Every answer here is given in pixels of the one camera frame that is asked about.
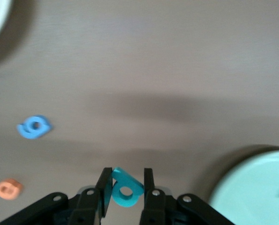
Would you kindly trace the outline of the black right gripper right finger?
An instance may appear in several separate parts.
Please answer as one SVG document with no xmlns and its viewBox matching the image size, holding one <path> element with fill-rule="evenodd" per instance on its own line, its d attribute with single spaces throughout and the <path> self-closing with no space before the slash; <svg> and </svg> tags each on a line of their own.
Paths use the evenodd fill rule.
<svg viewBox="0 0 279 225">
<path fill-rule="evenodd" d="M 176 205 L 173 196 L 157 188 L 154 184 L 153 170 L 144 169 L 144 209 L 139 225 L 174 225 L 172 212 Z"/>
</svg>

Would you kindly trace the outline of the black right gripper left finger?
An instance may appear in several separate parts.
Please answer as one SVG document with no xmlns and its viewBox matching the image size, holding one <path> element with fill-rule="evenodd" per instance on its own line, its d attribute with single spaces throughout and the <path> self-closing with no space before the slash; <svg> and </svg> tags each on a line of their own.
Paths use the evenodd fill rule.
<svg viewBox="0 0 279 225">
<path fill-rule="evenodd" d="M 106 167 L 95 187 L 87 188 L 79 195 L 69 225 L 101 225 L 110 203 L 112 184 L 112 168 Z"/>
</svg>

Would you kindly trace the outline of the teal foam letter with hole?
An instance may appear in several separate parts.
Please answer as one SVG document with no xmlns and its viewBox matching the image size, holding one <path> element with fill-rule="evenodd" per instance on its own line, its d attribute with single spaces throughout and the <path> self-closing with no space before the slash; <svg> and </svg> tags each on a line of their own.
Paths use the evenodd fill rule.
<svg viewBox="0 0 279 225">
<path fill-rule="evenodd" d="M 119 206 L 125 208 L 132 207 L 144 194 L 143 184 L 122 168 L 115 167 L 112 171 L 112 178 L 115 180 L 112 187 L 112 198 Z M 122 188 L 128 188 L 132 193 L 130 195 L 125 195 L 121 191 Z"/>
</svg>

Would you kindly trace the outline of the blue foam number six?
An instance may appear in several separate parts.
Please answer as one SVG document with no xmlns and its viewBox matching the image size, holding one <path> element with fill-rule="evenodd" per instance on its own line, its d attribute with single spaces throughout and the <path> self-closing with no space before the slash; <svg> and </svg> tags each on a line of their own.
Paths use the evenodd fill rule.
<svg viewBox="0 0 279 225">
<path fill-rule="evenodd" d="M 28 117 L 23 123 L 16 126 L 18 133 L 26 139 L 37 139 L 49 133 L 53 126 L 43 115 Z"/>
</svg>

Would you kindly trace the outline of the orange foam letter e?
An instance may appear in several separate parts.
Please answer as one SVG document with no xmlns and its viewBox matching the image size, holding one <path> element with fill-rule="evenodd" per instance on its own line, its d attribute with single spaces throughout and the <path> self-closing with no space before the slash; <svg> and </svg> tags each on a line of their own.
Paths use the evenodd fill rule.
<svg viewBox="0 0 279 225">
<path fill-rule="evenodd" d="M 5 200 L 16 199 L 23 190 L 23 184 L 14 179 L 5 179 L 0 182 L 0 198 Z"/>
</svg>

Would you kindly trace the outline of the pale green plate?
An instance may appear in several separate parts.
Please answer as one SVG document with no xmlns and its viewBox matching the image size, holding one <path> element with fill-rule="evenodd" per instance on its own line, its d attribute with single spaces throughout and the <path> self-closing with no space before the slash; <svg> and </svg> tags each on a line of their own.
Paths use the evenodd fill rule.
<svg viewBox="0 0 279 225">
<path fill-rule="evenodd" d="M 279 150 L 231 169 L 212 191 L 209 203 L 235 225 L 279 225 Z"/>
</svg>

